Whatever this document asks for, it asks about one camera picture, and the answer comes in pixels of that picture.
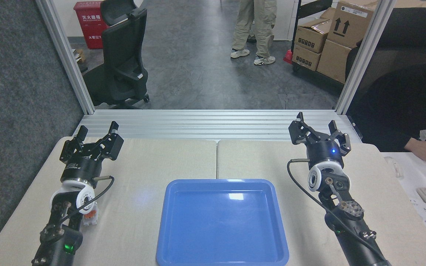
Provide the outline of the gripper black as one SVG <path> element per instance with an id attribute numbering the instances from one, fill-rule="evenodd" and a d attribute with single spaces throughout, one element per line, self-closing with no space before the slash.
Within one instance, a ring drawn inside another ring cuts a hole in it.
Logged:
<path id="1" fill-rule="evenodd" d="M 314 165 L 331 160 L 344 167 L 342 156 L 351 151 L 349 135 L 341 132 L 335 120 L 328 124 L 330 135 L 327 141 L 323 141 L 323 133 L 315 131 L 304 122 L 303 113 L 299 112 L 297 118 L 289 125 L 289 134 L 294 145 L 305 144 L 307 146 L 307 158 L 309 169 Z"/>
<path id="2" fill-rule="evenodd" d="M 95 143 L 85 144 L 85 150 L 82 150 L 88 128 L 80 126 L 78 134 L 72 140 L 65 141 L 62 148 L 60 161 L 65 163 L 66 167 L 61 181 L 78 178 L 93 183 L 93 179 L 100 176 L 102 160 L 116 160 L 119 155 L 124 140 L 117 133 L 118 128 L 118 123 L 112 121 L 108 134 Z"/>

